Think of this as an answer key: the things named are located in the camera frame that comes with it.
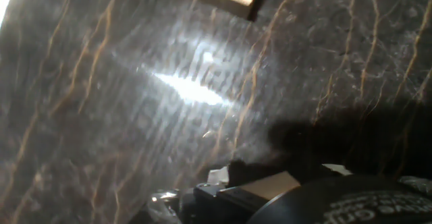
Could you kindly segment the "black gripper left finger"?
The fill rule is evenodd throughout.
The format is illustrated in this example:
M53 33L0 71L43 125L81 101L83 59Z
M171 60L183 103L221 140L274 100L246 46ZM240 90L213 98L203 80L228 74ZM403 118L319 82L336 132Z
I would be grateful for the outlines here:
M233 184L233 167L210 170L192 188L159 190L144 205L145 223L247 223L268 200Z

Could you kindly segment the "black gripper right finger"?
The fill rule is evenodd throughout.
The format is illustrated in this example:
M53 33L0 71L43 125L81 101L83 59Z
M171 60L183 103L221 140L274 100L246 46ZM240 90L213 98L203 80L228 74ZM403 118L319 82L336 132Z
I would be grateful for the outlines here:
M326 163L326 164L323 164L323 166L332 170L332 171L340 173L343 176L352 175L352 172L350 170L346 169L343 165Z

